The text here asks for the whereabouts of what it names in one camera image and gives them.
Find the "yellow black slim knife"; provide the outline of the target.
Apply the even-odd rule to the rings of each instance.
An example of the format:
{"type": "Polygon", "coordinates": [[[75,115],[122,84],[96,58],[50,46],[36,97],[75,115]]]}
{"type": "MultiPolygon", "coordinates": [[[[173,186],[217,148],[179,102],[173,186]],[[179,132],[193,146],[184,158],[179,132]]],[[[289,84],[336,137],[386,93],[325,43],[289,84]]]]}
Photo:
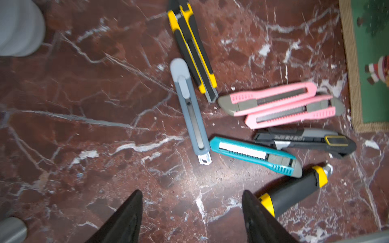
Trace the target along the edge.
{"type": "Polygon", "coordinates": [[[218,98],[216,78],[189,1],[169,0],[167,14],[179,50],[200,93],[206,96],[209,103],[216,102],[218,98]]]}

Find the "black yellow heavy knife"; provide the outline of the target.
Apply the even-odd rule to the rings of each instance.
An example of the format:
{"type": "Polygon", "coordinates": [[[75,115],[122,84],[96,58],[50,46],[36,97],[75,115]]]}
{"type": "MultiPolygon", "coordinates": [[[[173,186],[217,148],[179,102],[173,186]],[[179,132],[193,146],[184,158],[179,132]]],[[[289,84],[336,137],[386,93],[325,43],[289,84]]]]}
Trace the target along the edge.
{"type": "Polygon", "coordinates": [[[328,183],[333,166],[313,166],[301,178],[291,178],[282,185],[264,193],[258,199],[275,218],[298,204],[328,183]]]}

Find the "teal utility knife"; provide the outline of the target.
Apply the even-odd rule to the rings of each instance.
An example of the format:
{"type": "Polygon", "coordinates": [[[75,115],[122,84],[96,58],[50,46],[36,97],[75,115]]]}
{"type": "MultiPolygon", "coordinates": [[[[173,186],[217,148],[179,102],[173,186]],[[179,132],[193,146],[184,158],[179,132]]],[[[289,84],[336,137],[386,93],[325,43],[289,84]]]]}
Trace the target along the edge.
{"type": "Polygon", "coordinates": [[[212,138],[209,144],[213,152],[221,155],[261,165],[289,177],[302,177],[300,161],[287,152],[217,136],[212,138]]]}

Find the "silver black bottle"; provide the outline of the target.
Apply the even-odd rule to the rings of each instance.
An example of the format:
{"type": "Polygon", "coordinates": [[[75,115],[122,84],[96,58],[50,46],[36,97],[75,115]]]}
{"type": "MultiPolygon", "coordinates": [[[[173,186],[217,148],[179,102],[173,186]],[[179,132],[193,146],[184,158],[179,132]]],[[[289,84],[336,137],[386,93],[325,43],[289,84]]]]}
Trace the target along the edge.
{"type": "Polygon", "coordinates": [[[1,243],[23,243],[27,238],[27,226],[19,218],[10,217],[1,222],[1,243]]]}

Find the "pink utility knife upper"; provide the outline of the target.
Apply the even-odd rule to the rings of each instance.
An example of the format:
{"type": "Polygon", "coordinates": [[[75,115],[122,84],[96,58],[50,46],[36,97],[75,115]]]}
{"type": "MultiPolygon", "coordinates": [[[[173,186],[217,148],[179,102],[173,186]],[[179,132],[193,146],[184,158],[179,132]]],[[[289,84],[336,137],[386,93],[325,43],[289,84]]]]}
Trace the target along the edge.
{"type": "Polygon", "coordinates": [[[231,116],[245,116],[285,104],[312,98],[317,87],[312,82],[281,85],[260,91],[242,91],[220,96],[218,105],[231,116]]]}

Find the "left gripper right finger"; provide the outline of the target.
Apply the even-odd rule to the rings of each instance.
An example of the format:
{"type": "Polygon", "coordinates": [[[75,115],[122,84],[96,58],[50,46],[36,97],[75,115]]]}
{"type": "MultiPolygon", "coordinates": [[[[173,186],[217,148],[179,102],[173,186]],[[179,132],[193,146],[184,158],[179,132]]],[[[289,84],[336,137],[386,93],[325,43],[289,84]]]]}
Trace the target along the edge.
{"type": "Polygon", "coordinates": [[[244,190],[242,209],[249,243],[296,243],[297,240],[274,218],[255,195],[244,190]]]}

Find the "pink utility knife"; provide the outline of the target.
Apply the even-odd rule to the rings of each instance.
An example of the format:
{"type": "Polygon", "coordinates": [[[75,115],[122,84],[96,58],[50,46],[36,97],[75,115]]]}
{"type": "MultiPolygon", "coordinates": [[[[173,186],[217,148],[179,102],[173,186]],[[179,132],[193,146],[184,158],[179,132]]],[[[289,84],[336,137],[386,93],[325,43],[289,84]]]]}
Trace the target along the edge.
{"type": "Polygon", "coordinates": [[[242,91],[220,96],[218,105],[231,116],[245,116],[285,104],[312,98],[317,87],[312,82],[281,85],[260,91],[242,91]]]}
{"type": "Polygon", "coordinates": [[[246,116],[245,124],[255,130],[304,120],[319,120],[345,113],[341,100],[332,95],[318,95],[246,116]]]}

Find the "dark grey utility knife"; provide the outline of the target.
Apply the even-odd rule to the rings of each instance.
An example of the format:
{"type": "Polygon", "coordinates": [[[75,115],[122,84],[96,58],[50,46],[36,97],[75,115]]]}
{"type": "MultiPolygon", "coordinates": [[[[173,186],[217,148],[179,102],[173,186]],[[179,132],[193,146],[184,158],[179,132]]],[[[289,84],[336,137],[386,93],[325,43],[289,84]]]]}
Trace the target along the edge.
{"type": "Polygon", "coordinates": [[[356,151],[356,143],[340,133],[314,128],[260,129],[253,138],[256,144],[277,150],[301,148],[325,151],[342,159],[356,151]]]}

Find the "green Christmas tote bag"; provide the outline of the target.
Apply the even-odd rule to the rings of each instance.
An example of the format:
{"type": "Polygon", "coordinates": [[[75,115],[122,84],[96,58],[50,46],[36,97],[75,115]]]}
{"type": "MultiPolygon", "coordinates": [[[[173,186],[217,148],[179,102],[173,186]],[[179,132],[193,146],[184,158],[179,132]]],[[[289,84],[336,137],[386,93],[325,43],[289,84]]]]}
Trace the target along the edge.
{"type": "Polygon", "coordinates": [[[352,126],[389,130],[389,2],[339,1],[352,126]]]}

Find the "potted artificial flower plant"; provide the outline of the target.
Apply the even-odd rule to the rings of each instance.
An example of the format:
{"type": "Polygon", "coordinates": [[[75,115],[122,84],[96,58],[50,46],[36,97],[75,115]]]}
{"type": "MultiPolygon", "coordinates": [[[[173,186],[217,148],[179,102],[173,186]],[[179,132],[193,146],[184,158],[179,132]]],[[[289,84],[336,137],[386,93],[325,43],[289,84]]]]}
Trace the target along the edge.
{"type": "Polygon", "coordinates": [[[44,16],[33,1],[1,1],[1,56],[29,56],[45,34],[44,16]]]}

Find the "grey slim utility knife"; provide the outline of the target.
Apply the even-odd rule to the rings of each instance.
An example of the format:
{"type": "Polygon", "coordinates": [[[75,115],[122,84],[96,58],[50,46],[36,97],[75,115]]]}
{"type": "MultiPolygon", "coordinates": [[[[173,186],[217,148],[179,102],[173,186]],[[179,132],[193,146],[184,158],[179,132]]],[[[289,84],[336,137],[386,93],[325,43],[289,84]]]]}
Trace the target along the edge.
{"type": "Polygon", "coordinates": [[[170,63],[170,71],[193,151],[198,156],[199,163],[208,166],[212,163],[210,144],[188,65],[182,58],[175,58],[170,63]]]}

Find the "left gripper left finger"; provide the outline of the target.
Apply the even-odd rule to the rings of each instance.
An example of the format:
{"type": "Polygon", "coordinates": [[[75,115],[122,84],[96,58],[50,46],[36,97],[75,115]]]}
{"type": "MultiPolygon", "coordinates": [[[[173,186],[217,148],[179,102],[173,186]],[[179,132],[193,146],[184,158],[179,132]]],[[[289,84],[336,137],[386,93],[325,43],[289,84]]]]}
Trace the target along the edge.
{"type": "Polygon", "coordinates": [[[135,190],[88,243],[137,243],[142,224],[142,192],[135,190]]]}

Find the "pink utility knife lower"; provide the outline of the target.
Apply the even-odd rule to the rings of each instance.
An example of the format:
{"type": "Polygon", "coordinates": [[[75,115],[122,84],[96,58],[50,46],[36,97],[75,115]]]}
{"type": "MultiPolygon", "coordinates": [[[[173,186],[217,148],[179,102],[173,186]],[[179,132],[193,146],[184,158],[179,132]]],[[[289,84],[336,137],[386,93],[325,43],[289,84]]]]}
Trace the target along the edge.
{"type": "Polygon", "coordinates": [[[332,95],[318,95],[246,116],[245,124],[255,130],[304,120],[319,120],[345,113],[341,100],[332,95]]]}

